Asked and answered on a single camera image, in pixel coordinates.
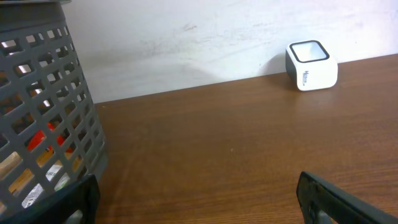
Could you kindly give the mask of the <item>cream snack bag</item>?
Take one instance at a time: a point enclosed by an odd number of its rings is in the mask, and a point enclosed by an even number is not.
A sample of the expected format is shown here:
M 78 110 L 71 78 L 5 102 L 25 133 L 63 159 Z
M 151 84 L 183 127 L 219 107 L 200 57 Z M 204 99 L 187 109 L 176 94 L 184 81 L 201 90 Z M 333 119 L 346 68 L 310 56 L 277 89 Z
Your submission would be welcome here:
M 46 173 L 46 178 L 48 181 L 51 181 L 55 175 L 59 172 L 59 170 L 62 168 L 62 165 L 53 165 Z M 67 173 L 64 173 L 61 178 L 58 180 L 57 184 L 54 187 L 55 191 L 60 190 L 63 188 L 66 183 L 70 180 L 69 175 Z M 37 184 L 26 196 L 26 198 L 22 201 L 21 205 L 23 208 L 27 208 L 31 206 L 40 196 L 40 194 L 44 191 L 42 186 L 40 184 Z

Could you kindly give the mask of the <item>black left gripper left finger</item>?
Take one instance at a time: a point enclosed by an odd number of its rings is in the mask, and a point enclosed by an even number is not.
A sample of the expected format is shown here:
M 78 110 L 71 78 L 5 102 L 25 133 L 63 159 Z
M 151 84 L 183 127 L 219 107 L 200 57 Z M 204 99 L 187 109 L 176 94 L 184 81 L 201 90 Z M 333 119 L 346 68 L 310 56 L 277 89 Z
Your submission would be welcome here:
M 97 178 L 89 174 L 1 223 L 64 223 L 78 210 L 82 213 L 80 223 L 94 223 L 99 202 Z

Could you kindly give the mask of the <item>orange noodle packet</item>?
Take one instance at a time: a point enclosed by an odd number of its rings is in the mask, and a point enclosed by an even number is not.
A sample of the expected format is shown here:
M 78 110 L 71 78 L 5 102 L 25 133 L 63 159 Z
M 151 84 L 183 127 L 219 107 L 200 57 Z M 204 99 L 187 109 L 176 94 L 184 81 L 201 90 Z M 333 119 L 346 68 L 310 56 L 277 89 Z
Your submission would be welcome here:
M 51 123 L 47 123 L 47 127 L 51 131 L 54 131 L 54 129 L 55 129 L 55 127 Z M 34 136 L 29 140 L 29 143 L 27 145 L 27 150 L 31 151 L 31 150 L 35 149 L 45 138 L 46 137 L 45 137 L 45 134 L 43 133 L 43 131 L 41 131 L 41 130 L 37 131 L 34 134 Z M 57 137 L 58 145 L 61 146 L 64 142 L 65 142 L 65 138 L 62 135 L 59 135 Z M 47 147 L 45 151 L 53 154 L 52 146 Z M 72 149 L 71 147 L 68 147 L 66 150 L 66 153 L 72 153 L 73 151 L 74 151 L 74 149 Z

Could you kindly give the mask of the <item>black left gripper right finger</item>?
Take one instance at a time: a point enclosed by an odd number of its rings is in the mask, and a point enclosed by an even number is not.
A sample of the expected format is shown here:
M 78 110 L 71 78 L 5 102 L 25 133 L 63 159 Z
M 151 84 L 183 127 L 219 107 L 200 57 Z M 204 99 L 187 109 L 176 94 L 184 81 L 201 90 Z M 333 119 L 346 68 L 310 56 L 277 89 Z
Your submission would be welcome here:
M 305 224 L 397 223 L 397 217 L 307 171 L 300 174 L 296 196 Z

